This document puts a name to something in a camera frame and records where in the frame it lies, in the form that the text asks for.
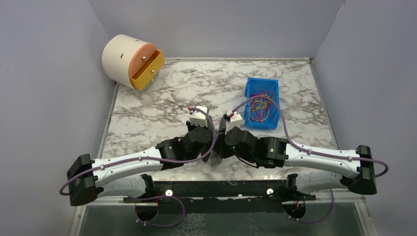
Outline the black cable spool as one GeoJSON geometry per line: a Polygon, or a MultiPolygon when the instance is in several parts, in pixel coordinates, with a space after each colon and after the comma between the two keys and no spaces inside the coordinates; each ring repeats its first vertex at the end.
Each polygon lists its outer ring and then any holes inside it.
{"type": "Polygon", "coordinates": [[[210,154],[202,159],[204,163],[209,162],[212,166],[220,165],[222,163],[223,155],[226,154],[226,144],[224,141],[226,136],[226,124],[226,120],[222,118],[216,131],[216,143],[210,154]]]}

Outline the blue plastic bin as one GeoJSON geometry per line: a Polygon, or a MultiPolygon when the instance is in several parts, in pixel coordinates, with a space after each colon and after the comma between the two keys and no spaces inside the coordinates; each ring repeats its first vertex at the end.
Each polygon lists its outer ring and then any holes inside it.
{"type": "Polygon", "coordinates": [[[272,102],[279,104],[278,81],[249,77],[245,97],[254,99],[244,106],[244,126],[256,130],[275,130],[280,113],[272,102]]]}

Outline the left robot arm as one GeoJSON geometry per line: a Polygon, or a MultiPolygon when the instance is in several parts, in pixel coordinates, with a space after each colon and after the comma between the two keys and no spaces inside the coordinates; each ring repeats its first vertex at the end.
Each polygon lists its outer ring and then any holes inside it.
{"type": "Polygon", "coordinates": [[[89,154],[77,157],[66,172],[65,193],[71,206],[82,206],[106,196],[139,197],[148,195],[148,177],[133,181],[123,178],[145,172],[181,167],[208,156],[216,142],[213,126],[191,128],[183,137],[164,140],[144,151],[111,159],[92,159],[89,154]]]}

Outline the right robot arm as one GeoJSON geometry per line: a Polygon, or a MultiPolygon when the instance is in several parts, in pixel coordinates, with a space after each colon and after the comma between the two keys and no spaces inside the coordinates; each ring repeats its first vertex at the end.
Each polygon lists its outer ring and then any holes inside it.
{"type": "Polygon", "coordinates": [[[348,189],[362,195],[377,193],[376,175],[370,147],[360,145],[354,150],[314,148],[292,144],[277,137],[257,138],[238,127],[221,134],[221,158],[232,155],[254,164],[256,168],[304,167],[314,169],[309,174],[287,177],[287,190],[311,194],[319,190],[348,189]]]}

